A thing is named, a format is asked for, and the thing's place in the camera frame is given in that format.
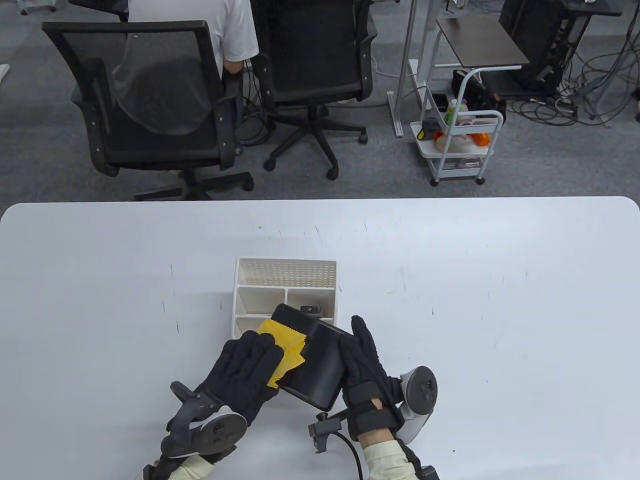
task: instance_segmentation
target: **office chair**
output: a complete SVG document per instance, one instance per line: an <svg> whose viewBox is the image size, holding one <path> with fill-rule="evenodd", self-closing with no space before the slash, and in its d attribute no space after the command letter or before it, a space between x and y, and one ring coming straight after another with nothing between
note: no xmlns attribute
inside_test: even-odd
<svg viewBox="0 0 640 480"><path fill-rule="evenodd" d="M144 23L64 23L44 22L42 30L53 41L76 78L72 102L80 107L84 116L93 166L98 172L115 177L121 168L135 170L180 170L185 185L136 195L136 200L152 200L179 196L183 200L210 200L208 190L242 184L247 191L253 189L249 173L238 173L196 181L195 168L219 165L220 170L233 166L241 150L236 147L234 130L241 118L242 73L220 79L204 20L187 22ZM122 60L127 42L142 38L161 45L165 52L172 45L181 45L173 56L182 60L189 50L189 71L202 75L204 87L211 100L212 111L197 130L178 136L156 134L135 122L118 104L114 91L113 71ZM153 81L160 75L151 70ZM193 77L185 81L195 83ZM149 84L145 92L155 92ZM173 95L158 94L151 97L145 107L158 110L158 99L171 105Z"/></svg>
<svg viewBox="0 0 640 480"><path fill-rule="evenodd" d="M117 15L121 22L129 20L129 0L69 0L69 3Z"/></svg>
<svg viewBox="0 0 640 480"><path fill-rule="evenodd" d="M373 89L371 42L376 37L369 13L371 0L252 0L260 53L252 59L271 128L275 122L298 127L269 155L264 169L307 134L313 135L331 162L326 173L338 178L339 167L323 131L359 132L367 128L327 118L330 102L366 99ZM278 108L307 108L307 118L282 115Z"/></svg>

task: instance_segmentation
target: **yellow microfiber cloth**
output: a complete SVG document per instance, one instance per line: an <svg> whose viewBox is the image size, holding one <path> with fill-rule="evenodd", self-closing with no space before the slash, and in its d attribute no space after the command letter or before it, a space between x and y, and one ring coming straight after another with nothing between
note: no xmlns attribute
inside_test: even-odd
<svg viewBox="0 0 640 480"><path fill-rule="evenodd" d="M279 388L277 381L280 380L285 373L305 363L301 352L305 346L307 336L270 318L262 322L257 332L272 334L273 338L276 339L276 345L284 350L284 357L282 357L280 365L278 365L278 368L276 368L276 371L267 384L272 388Z"/></svg>

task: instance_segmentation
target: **black glove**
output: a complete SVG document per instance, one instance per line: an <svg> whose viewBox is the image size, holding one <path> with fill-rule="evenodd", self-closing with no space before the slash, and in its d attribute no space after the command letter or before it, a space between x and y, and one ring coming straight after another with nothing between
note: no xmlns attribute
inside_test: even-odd
<svg viewBox="0 0 640 480"><path fill-rule="evenodd" d="M262 405L278 393L267 382L283 357L284 350L272 335L244 332L240 339L225 343L206 380L194 391L217 397L251 425Z"/></svg>
<svg viewBox="0 0 640 480"><path fill-rule="evenodd" d="M343 337L340 342L342 361L347 369L347 378L342 396L348 408L349 435L357 441L358 435L389 428L395 433L404 419L396 403L398 392L394 382L387 376L378 359L378 350L371 332L361 317L351 317L352 337ZM372 403L380 399L382 410Z"/></svg>

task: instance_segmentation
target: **white storage box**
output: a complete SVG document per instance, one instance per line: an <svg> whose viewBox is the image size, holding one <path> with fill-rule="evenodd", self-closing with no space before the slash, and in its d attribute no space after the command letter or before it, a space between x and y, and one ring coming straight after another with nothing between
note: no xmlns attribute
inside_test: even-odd
<svg viewBox="0 0 640 480"><path fill-rule="evenodd" d="M337 326L337 264L330 260L240 258L231 337L256 330L281 303L321 308L322 320Z"/></svg>

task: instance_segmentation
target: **gray carpet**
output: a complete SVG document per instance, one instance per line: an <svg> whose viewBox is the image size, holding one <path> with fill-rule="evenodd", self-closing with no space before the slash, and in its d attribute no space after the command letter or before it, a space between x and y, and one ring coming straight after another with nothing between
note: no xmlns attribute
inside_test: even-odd
<svg viewBox="0 0 640 480"><path fill-rule="evenodd" d="M622 45L636 0L618 1L625 15L592 22L580 46L584 57L613 52ZM470 2L474 5L470 11L499 12L501 4L500 0ZM425 15L424 3L417 25ZM92 168L81 114L69 101L73 77L40 31L40 23L115 18L67 5L66 0L60 0L58 6L57 13L40 10L21 17L13 0L0 0L0 63L12 68L0 84L0 214L18 202L130 200L135 192L175 180L166 172L134 171L121 171L112 179ZM407 0L372 6L379 31L373 53L382 72L399 71L408 9ZM417 51L419 35L414 42ZM443 49L442 57L450 58L451 52ZM374 93L366 103L384 102L385 92L395 88L396 82L376 75ZM610 103L619 101L623 90L623 84L615 85ZM395 137L386 107L332 108L332 115L365 123L369 129L368 145L359 145L347 134L328 134L340 161L338 180L325 179L328 161L310 138L286 153L274 172L265 172L262 163L268 152L290 131L279 126L267 145L247 148L229 171L251 172L255 190L231 189L216 198L626 195L640 201L640 124L635 121L633 104L610 129L548 127L510 115L487 170L486 184L456 180L441 182L437 188L429 185L428 169L409 135ZM408 122L419 118L415 95L403 101L402 118L406 131ZM206 173L218 174L216 170Z"/></svg>

